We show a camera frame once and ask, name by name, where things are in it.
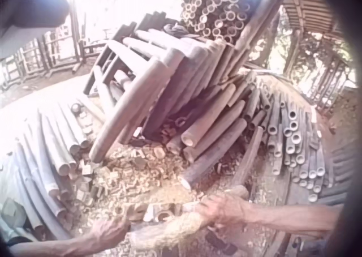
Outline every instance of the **stack of bamboo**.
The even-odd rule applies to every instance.
[[[56,239],[71,237],[61,224],[67,216],[65,202],[73,194],[68,176],[75,176],[75,158],[90,145],[71,108],[55,103],[30,115],[10,162],[16,169],[19,196],[39,237],[45,227]]]
[[[190,33],[235,44],[260,0],[182,0],[181,18]]]

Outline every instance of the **thick bamboo pole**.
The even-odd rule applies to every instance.
[[[201,138],[206,134],[211,125],[215,122],[221,111],[225,108],[232,94],[235,92],[235,85],[230,84],[210,105],[205,114],[200,117],[190,128],[182,133],[182,142],[195,147]]]
[[[118,133],[127,122],[135,116],[142,107],[143,96],[154,87],[154,83],[165,74],[171,76],[172,71],[159,60],[151,58],[143,75],[139,75],[132,82],[132,88],[124,93],[115,106],[113,115],[103,125],[94,145],[89,153],[90,159],[100,163],[114,143]]]
[[[193,186],[205,175],[212,166],[230,149],[237,138],[246,128],[245,120],[238,118],[233,125],[189,168],[179,177],[181,184],[191,190]]]
[[[187,147],[183,150],[184,157],[190,163],[195,160],[210,147],[223,133],[231,126],[232,123],[240,116],[244,109],[245,101],[240,100],[230,108],[223,116],[219,117],[212,125],[210,130],[201,138],[195,148]]]

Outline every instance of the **ground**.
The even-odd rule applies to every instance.
[[[91,65],[81,68],[79,73],[88,72]],[[27,82],[26,85],[30,86],[37,84],[37,90],[50,85],[50,81],[59,82],[62,79],[73,78],[70,73],[62,73],[60,75],[54,75],[47,80],[36,79],[34,82]],[[4,109],[0,110],[2,118],[0,118],[0,128],[2,129],[3,137],[2,142],[4,152],[6,147],[9,149],[9,143],[12,143],[14,135],[21,128],[21,123],[28,111],[36,107],[41,101],[53,100],[53,99],[69,99],[71,96],[75,96],[77,92],[80,92],[87,76],[75,77],[74,79],[67,80],[63,83],[55,84],[44,90],[35,92],[34,94],[21,98],[28,93],[33,92],[31,89],[24,89],[22,86],[9,90],[10,93],[2,94],[5,97],[5,104],[9,104],[10,101],[17,99],[17,101],[11,103]],[[263,79],[268,86],[280,85],[281,82],[273,77],[265,76]],[[306,102],[288,85],[287,88],[290,96],[294,97],[305,107],[308,105]],[[93,98],[93,101],[98,104],[97,98]],[[324,125],[323,121],[320,121],[322,133],[327,139],[331,139],[329,130]],[[90,136],[94,139],[97,131],[100,128],[100,124],[93,120],[94,133]],[[160,147],[159,143],[148,143],[142,147],[123,146],[116,144],[112,147],[108,159],[104,162],[104,166],[107,166],[110,170],[119,172],[120,178],[113,181],[104,182],[105,173],[102,168],[96,166],[94,169],[95,176],[94,182],[97,185],[101,185],[107,188],[107,193],[97,200],[90,207],[84,205],[79,201],[75,201],[70,204],[70,211],[74,212],[74,225],[71,228],[72,233],[77,236],[86,233],[92,226],[96,219],[110,219],[115,216],[119,216],[122,213],[122,204],[124,203],[158,203],[158,202],[173,202],[173,203],[187,203],[200,200],[204,195],[214,193],[217,191],[223,191],[227,188],[229,181],[235,171],[235,168],[240,164],[243,157],[243,149],[236,143],[227,155],[219,162],[221,164],[220,173],[212,172],[210,176],[204,179],[198,187],[192,192],[187,191],[177,180],[177,174],[187,167],[186,161],[179,157],[166,153],[164,158],[156,158],[154,149]],[[145,161],[145,166],[137,168],[136,157],[141,157]],[[87,151],[84,151],[84,158],[87,161]],[[1,195],[14,194],[14,185],[9,181],[11,175],[11,169],[4,169],[0,172],[0,182],[2,185]],[[255,162],[255,167],[251,175],[250,181],[246,185],[251,190],[251,199],[255,203],[264,205],[282,205],[283,193],[286,189],[286,177],[288,173],[285,172],[281,177],[276,177],[271,174],[271,166],[268,160],[268,156],[262,149],[259,152],[259,156]],[[290,195],[287,199],[288,204],[306,203],[306,196],[308,191],[301,189],[299,186],[291,185]],[[182,245],[180,245],[180,252],[182,256],[224,256],[220,251],[217,251],[210,244],[205,242],[204,230],[194,237],[191,237]],[[261,228],[259,226],[239,226],[234,228],[228,228],[219,233],[219,236],[224,238],[225,241],[234,243],[240,249],[238,256],[261,256],[266,246],[276,247],[275,243],[272,243],[275,232]],[[128,256],[130,250],[128,240],[122,242],[116,249],[102,252],[97,256],[114,256],[117,252],[119,256]],[[154,252],[132,252],[130,256],[154,256]]]

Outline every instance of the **wooden post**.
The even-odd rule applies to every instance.
[[[98,164],[105,158],[118,134],[141,109],[145,94],[156,87],[154,84],[160,78],[166,75],[171,76],[171,73],[172,71],[162,62],[157,59],[150,59],[144,74],[136,77],[132,82],[132,88],[124,93],[122,99],[117,102],[113,115],[103,125],[89,153],[89,158],[93,162]]]
[[[293,33],[291,36],[291,44],[288,51],[288,57],[283,70],[283,74],[287,78],[290,78],[290,73],[293,69],[294,63],[298,56],[299,44],[302,36],[303,34],[299,29],[293,29]]]

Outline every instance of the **cut bamboo end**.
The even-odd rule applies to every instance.
[[[308,196],[308,200],[309,202],[316,202],[318,200],[318,195],[317,194],[311,194]]]

